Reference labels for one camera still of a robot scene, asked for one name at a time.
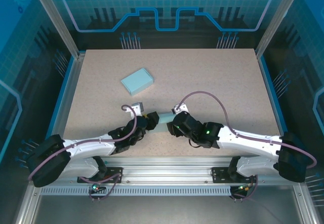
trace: black bracket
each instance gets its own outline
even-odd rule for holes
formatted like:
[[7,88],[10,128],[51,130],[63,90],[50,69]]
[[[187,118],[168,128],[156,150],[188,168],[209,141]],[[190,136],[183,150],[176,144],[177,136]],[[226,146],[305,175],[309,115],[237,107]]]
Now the black bracket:
[[[103,177],[102,180],[107,179],[113,175],[115,175],[116,173],[120,173],[121,176],[119,177],[119,180],[117,183],[121,183],[122,182],[122,177],[123,177],[123,168],[122,167],[107,167],[107,171],[105,176]],[[113,178],[107,182],[104,183],[115,183],[116,178]],[[79,177],[77,178],[77,182],[78,183],[86,183],[85,181],[83,181],[82,179],[80,179]]]
[[256,183],[255,176],[244,177],[241,176],[238,180],[234,181],[229,173],[228,167],[212,167],[211,176],[213,177],[213,183]]

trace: gray component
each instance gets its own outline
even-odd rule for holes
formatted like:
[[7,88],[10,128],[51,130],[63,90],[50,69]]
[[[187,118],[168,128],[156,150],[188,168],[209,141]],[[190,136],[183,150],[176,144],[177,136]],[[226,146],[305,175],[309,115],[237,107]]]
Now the gray component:
[[275,163],[265,157],[241,157],[237,163],[237,172],[245,177],[256,174],[279,175],[273,167]]
[[134,104],[132,104],[132,106],[139,106],[139,107],[140,107],[140,109],[141,109],[141,112],[143,112],[143,111],[144,111],[144,106],[143,106],[143,103],[142,103],[142,102],[137,102],[137,103],[134,103]]
[[80,52],[76,44],[74,43],[74,40],[70,32],[68,31],[62,17],[60,16],[60,13],[55,7],[53,0],[39,0],[39,1],[41,2],[42,6],[46,10],[46,13],[48,14],[55,28],[59,32],[60,36],[62,37],[63,42],[65,43],[71,55],[75,59],[78,59]]
[[187,108],[187,105],[186,104],[181,104],[180,108],[177,109],[177,107],[179,106],[179,104],[175,105],[173,110],[175,112],[175,114],[179,114],[181,113],[182,111],[186,111],[187,113],[189,112],[188,108]]
[[93,158],[80,159],[69,162],[59,178],[83,176],[93,177],[98,172],[98,164]]
[[[144,111],[143,103],[136,102],[132,104],[132,109],[135,111],[136,116],[142,116],[142,112]],[[132,119],[134,118],[133,112],[128,107],[126,108],[126,112],[131,113]]]
[[[93,196],[103,196],[111,189]],[[46,186],[41,195],[87,196],[89,186]],[[230,196],[230,186],[116,186],[112,196]]]

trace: light blue block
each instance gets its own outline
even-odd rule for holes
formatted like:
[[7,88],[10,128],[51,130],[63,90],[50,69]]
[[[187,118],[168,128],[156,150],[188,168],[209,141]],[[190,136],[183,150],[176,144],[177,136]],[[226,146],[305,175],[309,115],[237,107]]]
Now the light blue block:
[[168,113],[168,114],[159,114],[158,116],[159,116],[158,123],[166,124],[166,123],[172,122],[174,117],[176,116],[176,114]]
[[153,85],[154,79],[146,71],[146,69],[142,68],[130,76],[127,76],[125,79],[122,79],[121,82],[126,87],[130,95],[134,96],[150,85]]
[[167,123],[172,122],[176,114],[168,113],[168,114],[159,114],[158,125],[150,132],[152,133],[160,133],[167,132],[168,127]]

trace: metal bar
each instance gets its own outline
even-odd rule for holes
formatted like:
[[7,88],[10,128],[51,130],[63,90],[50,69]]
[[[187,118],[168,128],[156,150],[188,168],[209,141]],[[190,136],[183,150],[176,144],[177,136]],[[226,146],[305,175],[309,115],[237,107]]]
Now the metal bar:
[[39,0],[46,10],[48,16],[50,17],[52,23],[54,24],[55,28],[59,32],[60,36],[63,39],[63,42],[67,46],[69,52],[71,55],[78,59],[79,58],[79,50],[74,43],[74,40],[68,31],[66,25],[64,24],[64,21],[62,17],[60,16],[60,13],[58,12],[57,8],[55,7],[55,4],[53,0]]
[[272,20],[264,32],[264,35],[262,36],[258,47],[256,48],[256,54],[257,58],[261,58],[262,54],[264,53],[265,49],[269,45],[271,39],[273,38],[275,32],[277,31],[278,27],[280,26],[286,12],[290,8],[291,4],[294,0],[281,0],[281,3],[276,10],[274,16],[272,17]]
[[309,194],[308,188],[306,185],[294,185],[294,192],[298,207],[303,219],[303,223],[306,224],[320,224],[322,221],[317,215],[312,198]]
[[71,72],[67,78],[66,88],[62,96],[57,117],[54,122],[53,130],[52,132],[48,132],[47,136],[50,136],[52,134],[63,135],[64,133],[65,125],[67,122],[68,114],[70,112],[70,107],[72,104],[76,84],[81,71],[84,57],[85,57],[85,53],[80,53],[79,59],[78,60],[74,59],[71,65]]
[[32,223],[39,200],[40,190],[41,189],[35,188],[32,184],[28,185],[15,222],[16,224]]

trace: foam block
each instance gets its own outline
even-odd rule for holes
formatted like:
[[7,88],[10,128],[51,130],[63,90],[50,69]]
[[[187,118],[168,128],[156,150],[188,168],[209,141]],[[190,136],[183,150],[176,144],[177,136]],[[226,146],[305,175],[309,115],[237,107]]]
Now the foam block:
[[137,93],[143,91],[150,85],[153,85],[154,79],[153,77],[146,71],[146,69],[142,68],[135,73],[127,76],[126,78],[121,80],[122,84],[128,90],[131,96],[136,95]]
[[152,133],[168,132],[167,123],[172,122],[176,116],[173,113],[159,114],[158,125],[151,131]]

